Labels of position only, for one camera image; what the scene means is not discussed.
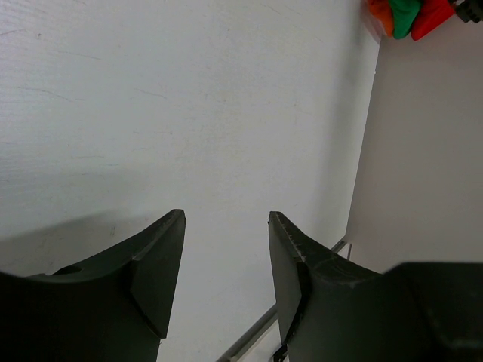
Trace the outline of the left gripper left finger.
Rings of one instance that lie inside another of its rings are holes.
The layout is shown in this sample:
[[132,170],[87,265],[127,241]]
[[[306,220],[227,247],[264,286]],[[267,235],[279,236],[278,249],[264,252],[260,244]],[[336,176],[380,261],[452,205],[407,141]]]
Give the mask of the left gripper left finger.
[[168,334],[186,217],[52,275],[1,275],[3,361],[154,361]]

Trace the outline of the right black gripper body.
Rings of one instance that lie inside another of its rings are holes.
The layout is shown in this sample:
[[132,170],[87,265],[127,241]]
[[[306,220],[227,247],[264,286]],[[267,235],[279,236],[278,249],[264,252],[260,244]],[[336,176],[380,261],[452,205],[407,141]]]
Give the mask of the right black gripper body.
[[456,15],[464,22],[479,23],[482,21],[482,0],[460,0],[454,2]]

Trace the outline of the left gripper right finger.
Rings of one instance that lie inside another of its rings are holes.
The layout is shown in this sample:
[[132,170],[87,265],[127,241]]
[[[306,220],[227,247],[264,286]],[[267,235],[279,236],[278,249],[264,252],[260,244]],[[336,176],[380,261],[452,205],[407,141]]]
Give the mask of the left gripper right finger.
[[281,342],[292,361],[480,361],[482,266],[405,262],[376,273],[269,215]]

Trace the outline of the red t-shirt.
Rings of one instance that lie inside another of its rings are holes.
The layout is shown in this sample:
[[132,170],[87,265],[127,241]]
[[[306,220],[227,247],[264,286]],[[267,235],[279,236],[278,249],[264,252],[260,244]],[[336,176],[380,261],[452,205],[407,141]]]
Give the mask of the red t-shirt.
[[411,38],[418,41],[455,14],[448,0],[424,0],[411,26]]

